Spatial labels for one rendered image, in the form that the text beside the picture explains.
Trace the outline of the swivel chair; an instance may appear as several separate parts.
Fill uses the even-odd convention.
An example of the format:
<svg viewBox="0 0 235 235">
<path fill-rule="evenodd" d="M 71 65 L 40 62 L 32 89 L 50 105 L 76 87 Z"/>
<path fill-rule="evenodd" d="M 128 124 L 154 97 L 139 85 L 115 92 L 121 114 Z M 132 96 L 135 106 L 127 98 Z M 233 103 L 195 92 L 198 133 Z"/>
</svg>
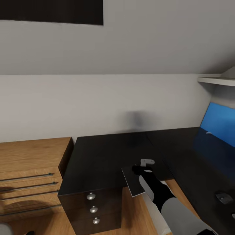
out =
<svg viewBox="0 0 235 235">
<path fill-rule="evenodd" d="M 0 223 L 0 235 L 14 235 L 14 232 L 10 225 Z M 34 235 L 34 231 L 30 231 L 29 233 L 25 232 L 23 235 Z"/>
</svg>

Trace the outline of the notebook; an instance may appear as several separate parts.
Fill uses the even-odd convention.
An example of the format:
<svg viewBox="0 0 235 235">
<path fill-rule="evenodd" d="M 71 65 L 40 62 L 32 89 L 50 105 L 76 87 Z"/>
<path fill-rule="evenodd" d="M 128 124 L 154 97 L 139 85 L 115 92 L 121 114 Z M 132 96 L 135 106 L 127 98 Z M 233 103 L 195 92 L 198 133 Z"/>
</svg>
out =
<svg viewBox="0 0 235 235">
<path fill-rule="evenodd" d="M 130 193 L 132 197 L 135 197 L 135 196 L 145 193 L 145 190 L 143 189 L 142 185 L 139 182 L 140 175 L 134 174 L 134 171 L 132 171 L 132 166 L 133 165 L 123 167 L 122 171 L 125 176 L 126 182 L 128 184 Z"/>
</svg>

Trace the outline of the mouse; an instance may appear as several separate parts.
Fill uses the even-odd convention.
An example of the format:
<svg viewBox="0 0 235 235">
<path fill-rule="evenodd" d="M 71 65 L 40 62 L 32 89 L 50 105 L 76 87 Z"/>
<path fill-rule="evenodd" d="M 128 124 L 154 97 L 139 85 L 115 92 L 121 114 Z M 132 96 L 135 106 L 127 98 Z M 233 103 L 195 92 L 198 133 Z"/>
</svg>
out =
<svg viewBox="0 0 235 235">
<path fill-rule="evenodd" d="M 228 195 L 227 193 L 224 193 L 224 192 L 216 193 L 216 197 L 224 205 L 231 204 L 233 202 L 232 197 L 230 195 Z"/>
</svg>

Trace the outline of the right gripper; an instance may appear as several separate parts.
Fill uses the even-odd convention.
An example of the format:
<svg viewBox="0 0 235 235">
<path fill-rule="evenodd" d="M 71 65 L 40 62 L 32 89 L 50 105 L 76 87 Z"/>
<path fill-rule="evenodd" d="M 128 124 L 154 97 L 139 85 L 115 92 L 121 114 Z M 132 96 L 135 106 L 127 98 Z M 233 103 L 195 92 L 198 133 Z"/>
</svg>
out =
<svg viewBox="0 0 235 235">
<path fill-rule="evenodd" d="M 140 165 L 133 165 L 132 166 L 132 171 L 134 171 L 135 175 L 140 175 L 140 171 L 142 169 L 150 169 L 152 171 L 152 168 L 150 166 L 146 166 L 146 167 L 143 167 L 143 166 L 140 166 Z"/>
</svg>

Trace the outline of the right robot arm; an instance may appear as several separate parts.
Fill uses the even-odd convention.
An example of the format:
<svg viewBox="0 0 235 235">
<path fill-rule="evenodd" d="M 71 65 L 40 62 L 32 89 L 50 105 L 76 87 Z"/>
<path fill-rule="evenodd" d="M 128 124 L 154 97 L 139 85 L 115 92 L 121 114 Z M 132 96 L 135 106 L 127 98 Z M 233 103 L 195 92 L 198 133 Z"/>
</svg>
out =
<svg viewBox="0 0 235 235">
<path fill-rule="evenodd" d="M 146 166 L 154 163 L 151 159 L 141 159 L 141 165 L 133 165 L 132 171 L 140 175 L 140 184 L 158 207 L 173 235 L 218 235 L 180 202 L 167 185 L 156 178 L 150 166 Z"/>
</svg>

